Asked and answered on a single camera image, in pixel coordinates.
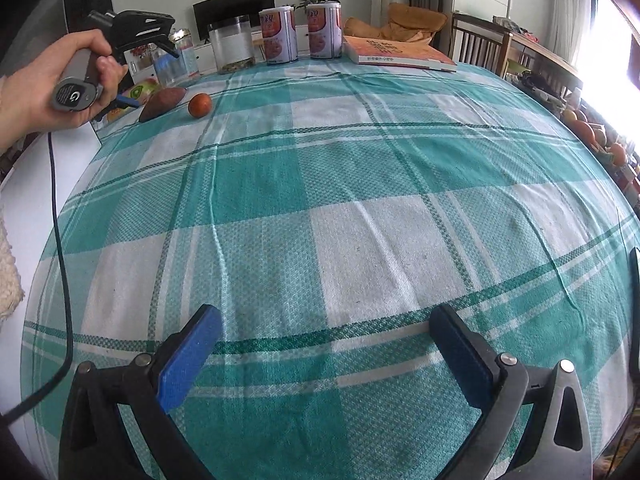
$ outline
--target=red label can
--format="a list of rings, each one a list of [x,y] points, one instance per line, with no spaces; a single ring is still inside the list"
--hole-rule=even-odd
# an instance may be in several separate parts
[[[342,55],[340,7],[337,2],[306,6],[309,29],[309,52],[315,59],[331,59]]]
[[[267,63],[279,64],[297,60],[298,39],[293,7],[265,9],[259,15]]]

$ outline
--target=orange fruit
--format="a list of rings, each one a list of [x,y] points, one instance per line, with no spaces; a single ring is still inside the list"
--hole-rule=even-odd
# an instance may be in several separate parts
[[[564,124],[571,124],[574,121],[578,120],[578,116],[575,114],[573,110],[569,110],[569,108],[565,108],[562,110],[562,122]]]
[[[596,135],[593,133],[593,128],[584,121],[574,121],[568,126],[575,136],[587,146],[593,146],[596,143]]]
[[[187,110],[196,119],[200,119],[207,115],[213,108],[211,97],[209,94],[196,94],[189,101]]]
[[[607,145],[607,134],[604,133],[604,129],[595,128],[594,126],[591,126],[591,128],[596,135],[596,142],[604,148]]]
[[[613,154],[613,165],[624,166],[626,163],[625,147],[622,144],[614,142],[609,148],[609,153]]]

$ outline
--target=fluffy fabric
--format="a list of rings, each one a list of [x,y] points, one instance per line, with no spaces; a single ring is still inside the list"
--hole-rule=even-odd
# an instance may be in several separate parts
[[[0,319],[10,316],[24,298],[20,274],[6,239],[4,218],[0,216]]]
[[[382,28],[372,27],[358,18],[349,18],[344,24],[343,33],[356,38],[430,44],[435,33],[447,23],[447,16],[441,12],[405,4],[389,4],[387,15],[389,23]]]

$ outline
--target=finger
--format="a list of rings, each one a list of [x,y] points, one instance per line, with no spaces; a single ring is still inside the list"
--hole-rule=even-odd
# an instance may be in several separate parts
[[[96,61],[100,69],[100,82],[103,89],[100,98],[93,103],[88,109],[88,117],[95,117],[98,112],[103,110],[118,94],[118,83],[127,73],[127,67],[120,66],[113,57],[99,58]]]
[[[104,39],[102,31],[96,28],[63,36],[48,46],[39,57],[45,58],[46,56],[50,66],[63,69],[76,51],[81,48],[89,48],[100,56],[109,56],[111,54],[111,45]]]
[[[89,120],[87,110],[80,112],[63,112],[60,110],[51,110],[47,116],[45,131],[68,130],[77,128]]]

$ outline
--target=potted plant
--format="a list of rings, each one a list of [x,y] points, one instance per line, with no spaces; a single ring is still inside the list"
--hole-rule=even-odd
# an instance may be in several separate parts
[[[308,4],[324,4],[326,2],[340,3],[340,0],[300,0],[300,3],[296,5],[296,9],[306,9]]]

